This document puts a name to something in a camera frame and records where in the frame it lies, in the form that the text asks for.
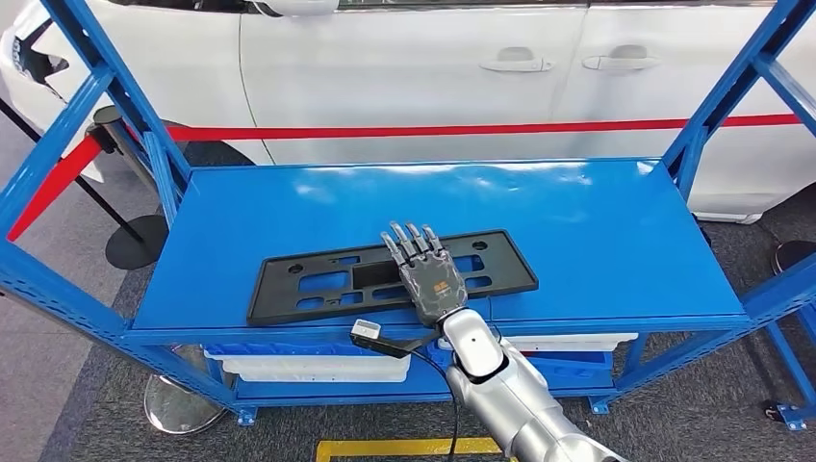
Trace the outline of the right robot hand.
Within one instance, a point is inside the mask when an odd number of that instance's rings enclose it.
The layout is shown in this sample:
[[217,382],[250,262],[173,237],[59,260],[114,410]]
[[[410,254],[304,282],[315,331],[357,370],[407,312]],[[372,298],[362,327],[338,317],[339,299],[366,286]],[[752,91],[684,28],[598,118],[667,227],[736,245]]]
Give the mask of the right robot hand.
[[436,327],[468,302],[465,281],[436,233],[392,221],[380,234],[396,263],[399,277],[416,308],[422,325]]

